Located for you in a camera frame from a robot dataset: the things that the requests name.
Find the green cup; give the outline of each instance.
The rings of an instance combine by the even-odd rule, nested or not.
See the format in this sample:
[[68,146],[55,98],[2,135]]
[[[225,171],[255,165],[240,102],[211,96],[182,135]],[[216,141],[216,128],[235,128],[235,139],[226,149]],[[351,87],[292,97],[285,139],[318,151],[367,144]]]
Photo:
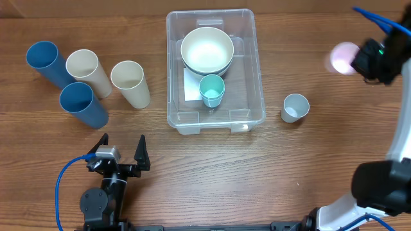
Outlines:
[[217,107],[225,92],[224,81],[216,74],[204,76],[200,81],[200,94],[207,107]]

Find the white bowl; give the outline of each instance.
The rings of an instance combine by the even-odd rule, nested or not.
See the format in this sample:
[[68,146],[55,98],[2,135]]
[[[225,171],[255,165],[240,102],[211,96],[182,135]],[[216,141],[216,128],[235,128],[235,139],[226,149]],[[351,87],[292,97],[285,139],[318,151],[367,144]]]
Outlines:
[[188,33],[181,44],[184,65],[201,75],[225,72],[233,55],[231,38],[217,28],[197,28]]

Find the white paper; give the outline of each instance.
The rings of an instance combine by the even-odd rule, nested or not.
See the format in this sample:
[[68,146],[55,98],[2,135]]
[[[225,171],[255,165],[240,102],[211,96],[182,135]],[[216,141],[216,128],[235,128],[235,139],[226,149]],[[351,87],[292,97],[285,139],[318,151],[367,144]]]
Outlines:
[[184,97],[186,101],[203,100],[200,95],[200,80],[203,76],[184,68]]

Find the wooden table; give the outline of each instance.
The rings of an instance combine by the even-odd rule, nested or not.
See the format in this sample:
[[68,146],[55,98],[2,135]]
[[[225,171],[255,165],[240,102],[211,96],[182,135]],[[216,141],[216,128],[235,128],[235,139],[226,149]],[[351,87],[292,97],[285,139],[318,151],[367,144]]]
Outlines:
[[[0,230],[56,230],[57,175],[105,132],[124,163],[134,163],[139,136],[147,139],[152,169],[129,180],[123,216],[135,225],[171,227],[301,220],[346,193],[360,163],[383,160],[396,128],[401,78],[391,87],[371,86],[324,68],[339,42],[383,37],[357,13],[256,15],[265,122],[248,133],[187,136],[166,119],[166,16],[1,19],[0,28]],[[60,108],[60,90],[26,64],[27,49],[39,40],[53,41],[65,57],[91,49],[107,73],[122,60],[140,63],[149,107],[132,108],[114,89],[101,101],[109,123],[85,126]],[[308,98],[311,110],[303,123],[286,124],[279,112],[294,92]],[[80,196],[100,182],[84,162],[68,169],[60,186],[65,230],[82,226]],[[409,219],[387,221],[409,230]],[[375,222],[363,227],[383,230]]]

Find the clear plastic container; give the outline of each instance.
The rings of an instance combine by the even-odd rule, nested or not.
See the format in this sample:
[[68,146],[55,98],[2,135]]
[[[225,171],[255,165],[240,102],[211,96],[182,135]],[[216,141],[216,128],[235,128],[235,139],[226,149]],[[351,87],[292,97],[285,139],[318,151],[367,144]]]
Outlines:
[[[209,108],[202,100],[186,101],[183,38],[192,30],[212,26],[226,32],[234,44],[234,57],[222,76],[225,93],[220,105]],[[248,9],[171,12],[167,16],[168,95],[167,121],[181,134],[203,128],[230,128],[247,132],[265,119],[265,106],[254,14]]]

